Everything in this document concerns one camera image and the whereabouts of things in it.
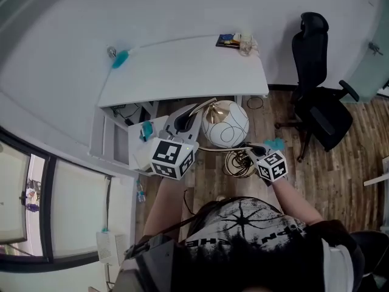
window pane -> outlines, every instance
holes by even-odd
[[[24,206],[30,157],[0,142],[0,242],[26,238]]]
[[[0,254],[3,253],[14,256],[42,256],[39,208],[44,163],[45,160],[43,158],[31,155],[26,174],[27,181],[23,180],[23,184],[26,188],[26,210],[24,211],[23,209],[23,215],[26,222],[27,241],[12,243],[12,246],[2,246],[0,248]]]
[[[104,226],[107,186],[105,175],[57,160],[51,207],[55,257],[97,250],[96,232]]]

black office chair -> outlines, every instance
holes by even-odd
[[[298,162],[303,160],[312,134],[325,151],[333,149],[343,139],[353,117],[339,100],[347,94],[359,100],[358,94],[343,80],[339,82],[343,87],[339,92],[318,88],[327,77],[328,23],[318,13],[303,13],[301,18],[301,32],[292,40],[298,86],[292,94],[291,103],[302,122],[275,124],[276,129],[295,127],[298,131],[306,131],[305,144],[297,158]]]
[[[365,257],[365,269],[358,292],[388,291],[388,235],[378,231],[359,231],[351,233],[351,236]]]

black and white graphic shirt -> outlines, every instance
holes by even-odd
[[[199,291],[352,292],[362,278],[363,265],[353,264],[363,261],[351,258],[357,246],[339,221],[306,226],[256,198],[211,210],[185,246]]]

floor plank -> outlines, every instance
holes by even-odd
[[[263,99],[263,105],[258,98],[249,100],[250,97],[243,97],[243,108],[250,124],[246,140],[264,142],[266,139],[282,138],[285,142],[283,153],[289,167],[287,180],[325,219],[341,220],[349,231],[379,229],[383,213],[383,186],[375,184],[364,187],[363,182],[381,175],[382,158],[389,156],[389,100],[376,97],[366,104],[345,104],[354,122],[343,141],[326,153],[313,137],[304,161],[298,163],[296,158],[300,154],[303,136],[293,128],[274,128],[275,122],[295,120],[290,97],[290,92],[271,91],[268,98]],[[231,97],[218,98],[222,99],[231,100]],[[159,104],[159,116],[205,100],[162,101]],[[198,141],[210,147],[202,133]],[[256,175],[245,179],[225,175],[222,171],[224,160],[224,153],[198,151],[195,165],[185,176],[185,185],[188,187],[186,200],[194,213],[218,195],[254,196],[280,208],[272,188],[266,187]],[[142,236],[160,183],[158,176],[141,176],[140,179],[146,203],[138,204],[136,211],[137,240]],[[183,217],[188,218],[190,213],[184,203],[183,210]],[[181,238],[185,238],[186,233],[187,228],[182,228]]]

forearm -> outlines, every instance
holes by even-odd
[[[181,222],[184,190],[183,180],[163,178],[147,218],[144,235],[157,235],[162,230]],[[179,229],[167,235],[177,240]]]
[[[273,189],[286,215],[295,217],[308,225],[323,221],[320,213],[286,179],[275,181]]]

